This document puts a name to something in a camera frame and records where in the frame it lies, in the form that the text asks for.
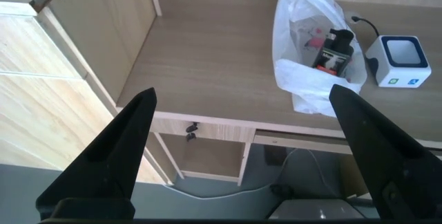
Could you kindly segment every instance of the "shelf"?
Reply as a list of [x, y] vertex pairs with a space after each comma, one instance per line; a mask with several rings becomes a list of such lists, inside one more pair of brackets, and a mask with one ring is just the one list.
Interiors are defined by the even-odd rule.
[[178, 168], [185, 176], [238, 182], [245, 144], [161, 134]]
[[[155, 87], [157, 115], [342, 138], [335, 118], [294, 112], [273, 75], [271, 36], [277, 0], [163, 0], [117, 107]], [[361, 95], [410, 135], [440, 140], [442, 27], [438, 8], [339, 3], [383, 33], [417, 35], [433, 69], [418, 89], [379, 88], [371, 73]], [[352, 26], [365, 50], [373, 30]]]

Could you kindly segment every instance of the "cabinet door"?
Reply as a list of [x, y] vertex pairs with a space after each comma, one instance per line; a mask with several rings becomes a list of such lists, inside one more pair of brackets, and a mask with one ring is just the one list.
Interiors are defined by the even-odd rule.
[[0, 140], [43, 161], [15, 164], [65, 169], [111, 119], [84, 80], [0, 75]]

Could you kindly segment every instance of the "white plastic bag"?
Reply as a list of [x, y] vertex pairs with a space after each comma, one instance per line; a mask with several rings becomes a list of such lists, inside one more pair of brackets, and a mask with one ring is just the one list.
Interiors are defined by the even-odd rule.
[[367, 79], [363, 53], [356, 38], [352, 61], [343, 77], [312, 68], [331, 28], [348, 29], [343, 10], [334, 0], [278, 0], [273, 24], [273, 67], [276, 83], [292, 93], [294, 110], [336, 117], [329, 101], [334, 84], [359, 93]]

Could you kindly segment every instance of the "cabinet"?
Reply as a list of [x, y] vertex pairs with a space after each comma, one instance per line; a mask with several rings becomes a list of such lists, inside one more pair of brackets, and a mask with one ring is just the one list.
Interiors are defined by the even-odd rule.
[[[117, 114], [155, 16], [151, 0], [0, 0], [0, 162], [66, 168]], [[170, 183], [151, 161], [137, 180]]]
[[[251, 144], [351, 153], [338, 121], [293, 111], [273, 75], [277, 0], [0, 0], [0, 162], [66, 165], [140, 91], [157, 108], [137, 180], [240, 184]], [[419, 91], [361, 95], [442, 149], [440, 0], [339, 0], [381, 32], [416, 35], [434, 70]], [[352, 26], [365, 50], [372, 30]], [[196, 139], [186, 141], [194, 122]]]

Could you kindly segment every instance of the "white cable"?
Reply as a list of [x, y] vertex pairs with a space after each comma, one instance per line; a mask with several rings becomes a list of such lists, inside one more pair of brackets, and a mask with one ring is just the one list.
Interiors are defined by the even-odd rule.
[[326, 186], [326, 188], [327, 188], [327, 189], [328, 189], [328, 190], [329, 190], [329, 191], [330, 191], [335, 197], [338, 198], [338, 195], [334, 192], [334, 190], [332, 189], [332, 187], [330, 187], [330, 185], [329, 185], [327, 182], [325, 182], [323, 171], [322, 171], [322, 169], [320, 168], [319, 162], [318, 162], [318, 160], [316, 159], [315, 154], [313, 154], [313, 152], [311, 152], [310, 150], [307, 150], [307, 151], [310, 153], [310, 155], [312, 156], [312, 158], [315, 160], [316, 166], [317, 166], [318, 171], [319, 171], [320, 179], [322, 180], [323, 184]]
[[[275, 181], [274, 181], [273, 183], [269, 183], [268, 185], [265, 185], [265, 186], [262, 186], [262, 187], [259, 187], [259, 188], [256, 188], [256, 189], [248, 189], [248, 190], [244, 190], [244, 191], [241, 191], [241, 192], [236, 192], [236, 193], [233, 193], [233, 194], [227, 194], [227, 195], [224, 195], [224, 196], [199, 197], [199, 196], [194, 196], [194, 195], [191, 195], [191, 194], [189, 194], [189, 193], [183, 192], [183, 191], [178, 190], [178, 189], [176, 189], [176, 188], [174, 188], [174, 187], [170, 187], [170, 186], [167, 186], [167, 185], [163, 185], [163, 186], [166, 187], [167, 189], [170, 189], [170, 190], [175, 191], [175, 192], [177, 192], [177, 193], [180, 193], [180, 194], [183, 194], [183, 195], [185, 195], [185, 196], [188, 196], [188, 197], [191, 197], [191, 198], [194, 198], [194, 199], [198, 199], [198, 200], [215, 200], [215, 199], [222, 199], [222, 198], [228, 198], [228, 197], [237, 196], [237, 195], [241, 195], [241, 194], [245, 194], [245, 193], [250, 193], [250, 192], [260, 191], [261, 189], [268, 188], [268, 187], [270, 187], [270, 185], [272, 185], [272, 184], [278, 182], [279, 177], [281, 177], [281, 174], [282, 174], [282, 172], [284, 171], [285, 163], [288, 161], [290, 155], [293, 154], [293, 153], [294, 153], [295, 151], [297, 151], [297, 150], [298, 150], [298, 149], [294, 149], [293, 151], [290, 151], [289, 155], [287, 155], [287, 157], [284, 159], [284, 162], [282, 163], [282, 166], [281, 166], [281, 170], [280, 170], [278, 176], [276, 177], [276, 179], [275, 179]], [[318, 161], [317, 161], [315, 155], [314, 155], [310, 150], [308, 150], [308, 151], [310, 152], [310, 154], [313, 156], [313, 159], [315, 160], [315, 163], [316, 163], [316, 166], [318, 167], [318, 171], [319, 171], [319, 174], [320, 174], [320, 177], [321, 177], [322, 182], [323, 182], [324, 185], [328, 188], [328, 190], [330, 190], [330, 192], [333, 193], [333, 195], [337, 196], [337, 195], [331, 190], [331, 187], [325, 182], [325, 180], [324, 180], [324, 176], [323, 176], [323, 172], [322, 172], [322, 170], [321, 170], [320, 167], [319, 167], [319, 163], [318, 163]]]

